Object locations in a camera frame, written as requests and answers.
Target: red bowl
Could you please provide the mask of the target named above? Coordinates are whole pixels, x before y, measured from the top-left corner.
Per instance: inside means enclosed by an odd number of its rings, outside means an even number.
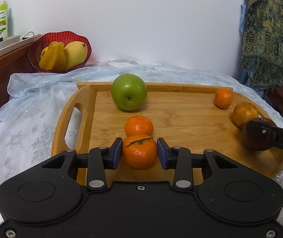
[[[88,54],[84,62],[66,71],[62,71],[62,72],[40,69],[39,67],[40,54],[42,50],[45,47],[49,46],[50,43],[53,41],[63,42],[64,46],[66,46],[68,43],[71,43],[73,41],[80,41],[80,42],[85,43],[88,47]],[[57,33],[50,32],[50,33],[44,34],[41,38],[39,38],[37,41],[31,44],[31,46],[29,47],[29,51],[28,51],[28,59],[31,65],[35,68],[36,72],[67,73],[67,72],[82,68],[86,64],[88,59],[90,58],[91,53],[92,53],[92,48],[86,37],[79,36],[71,31],[62,31],[62,32],[57,32]]]

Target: apple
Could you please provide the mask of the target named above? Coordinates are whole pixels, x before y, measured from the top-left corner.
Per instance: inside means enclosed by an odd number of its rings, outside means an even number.
[[[132,111],[145,103],[147,87],[137,75],[125,73],[114,80],[111,94],[114,103],[120,109]]]

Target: bamboo tray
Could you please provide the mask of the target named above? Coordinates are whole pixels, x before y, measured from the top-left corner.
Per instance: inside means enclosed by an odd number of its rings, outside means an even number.
[[[77,83],[79,90],[65,105],[53,139],[51,156],[66,149],[64,137],[74,107],[82,114],[75,150],[87,153],[100,146],[109,147],[116,137],[126,138],[124,125],[128,118],[143,115],[154,125],[153,137],[163,137],[167,144],[183,146],[192,153],[214,149],[241,164],[273,177],[283,170],[283,150],[271,148],[250,152],[240,143],[241,130],[232,121],[234,107],[240,102],[254,104],[262,117],[268,114],[247,97],[233,92],[233,103],[227,110],[217,108],[214,95],[219,87],[167,83],[146,83],[148,97],[142,108],[122,111],[114,104],[110,91],[112,83]],[[78,182],[85,184],[86,169],[79,169]],[[172,182],[174,170],[163,170],[157,159],[147,170],[130,168],[121,160],[117,170],[106,170],[108,185],[113,181]],[[201,169],[193,169],[194,184],[203,182]]]

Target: wall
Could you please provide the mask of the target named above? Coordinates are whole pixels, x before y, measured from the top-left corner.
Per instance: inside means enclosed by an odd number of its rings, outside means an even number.
[[[7,0],[13,34],[71,30],[92,58],[168,62],[235,76],[243,0]]]

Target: brownish orange fruit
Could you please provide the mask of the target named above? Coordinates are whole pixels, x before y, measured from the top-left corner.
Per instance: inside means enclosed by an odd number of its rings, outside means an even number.
[[[227,88],[219,88],[214,97],[214,103],[221,109],[228,109],[233,102],[232,91]]]
[[[238,127],[243,128],[245,123],[253,118],[258,118],[258,110],[253,104],[242,102],[234,108],[233,120]]]
[[[141,133],[151,136],[154,131],[154,126],[148,118],[137,115],[126,121],[124,131],[127,136],[133,136]]]
[[[157,144],[146,134],[129,136],[123,141],[122,156],[133,168],[150,168],[157,160]]]

